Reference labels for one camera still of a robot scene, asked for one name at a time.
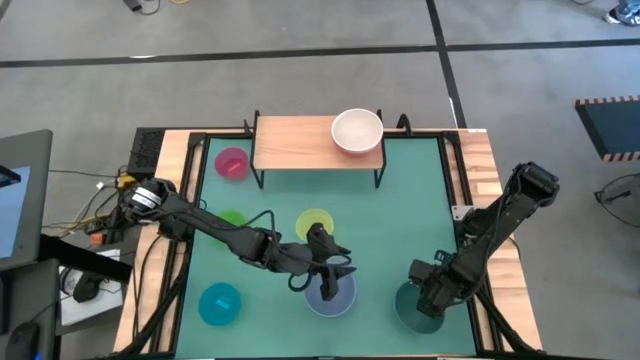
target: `green mat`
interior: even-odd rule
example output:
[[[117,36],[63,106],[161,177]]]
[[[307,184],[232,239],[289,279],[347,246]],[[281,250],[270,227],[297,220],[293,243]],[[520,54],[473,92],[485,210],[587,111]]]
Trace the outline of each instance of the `green mat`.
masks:
[[[291,292],[288,275],[240,262],[197,233],[191,258],[176,358],[474,354],[468,308],[447,310],[442,328],[418,335],[404,326],[394,296],[411,261],[432,261],[438,249],[454,251],[453,225],[436,140],[389,139],[387,169],[379,189],[372,171],[269,171],[264,190],[249,174],[231,184],[215,172],[227,147],[251,149],[249,140],[212,139],[201,198],[209,211],[237,209],[247,219],[265,209],[276,214],[282,242],[299,242],[298,215],[320,208],[335,221],[336,242],[352,253],[357,298],[338,318],[322,318]],[[268,218],[256,226],[268,228]],[[217,282],[235,286],[242,310],[226,327],[198,314],[202,292]]]

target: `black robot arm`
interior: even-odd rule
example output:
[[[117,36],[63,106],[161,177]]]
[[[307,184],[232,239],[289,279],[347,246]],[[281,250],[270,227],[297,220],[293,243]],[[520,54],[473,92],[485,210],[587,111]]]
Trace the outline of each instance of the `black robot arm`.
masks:
[[[274,229],[235,226],[224,219],[194,206],[175,192],[174,185],[162,179],[145,180],[130,189],[122,202],[125,217],[132,222],[158,221],[160,233],[178,241],[187,240],[191,229],[225,243],[238,258],[255,267],[292,276],[322,276],[322,296],[331,300],[338,292],[337,279],[353,272],[346,264],[328,265],[331,256],[350,252],[335,244],[321,224],[307,233],[307,244],[280,243],[281,234]],[[273,213],[266,211],[272,219]]]
[[[558,178],[535,163],[518,165],[502,196],[457,224],[456,237],[464,244],[457,253],[437,251],[435,265],[413,261],[409,279],[421,287],[418,311],[439,318],[469,300],[483,282],[489,257],[538,207],[551,205],[559,188]]]

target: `wooden shelf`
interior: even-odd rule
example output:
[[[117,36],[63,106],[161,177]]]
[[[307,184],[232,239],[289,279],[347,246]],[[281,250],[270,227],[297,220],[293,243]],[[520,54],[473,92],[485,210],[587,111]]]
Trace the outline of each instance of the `wooden shelf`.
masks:
[[[335,116],[259,116],[253,166],[256,170],[381,169],[382,145],[363,156],[343,153],[333,142]]]

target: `pink cup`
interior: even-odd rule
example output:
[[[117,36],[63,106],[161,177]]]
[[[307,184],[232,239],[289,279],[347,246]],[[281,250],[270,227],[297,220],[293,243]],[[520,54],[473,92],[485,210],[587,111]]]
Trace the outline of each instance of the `pink cup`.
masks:
[[[249,157],[240,148],[227,148],[216,156],[216,172],[228,181],[240,181],[249,173]]]

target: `gray floor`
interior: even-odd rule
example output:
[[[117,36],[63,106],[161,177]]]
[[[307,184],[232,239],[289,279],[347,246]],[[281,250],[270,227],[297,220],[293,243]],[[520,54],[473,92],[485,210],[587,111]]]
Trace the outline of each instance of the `gray floor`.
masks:
[[[639,38],[639,29],[598,19],[613,3],[437,6],[449,44]],[[0,61],[435,43],[419,0],[162,5],[140,17],[120,1],[13,0],[0,21]],[[599,161],[572,107],[577,98],[640,93],[639,55],[640,47],[450,54],[468,125],[488,129],[501,178],[529,160],[560,177],[556,203],[517,234],[550,353],[633,359],[640,352],[640,231],[609,217],[592,196],[640,164]],[[59,169],[115,172],[138,126],[236,125],[256,108],[350,107],[382,108],[388,119],[405,112],[421,127],[454,126],[436,53],[0,69],[0,136],[52,129],[51,166]],[[95,182],[51,175],[44,221],[72,218]],[[108,353],[116,328],[64,336],[62,358]]]

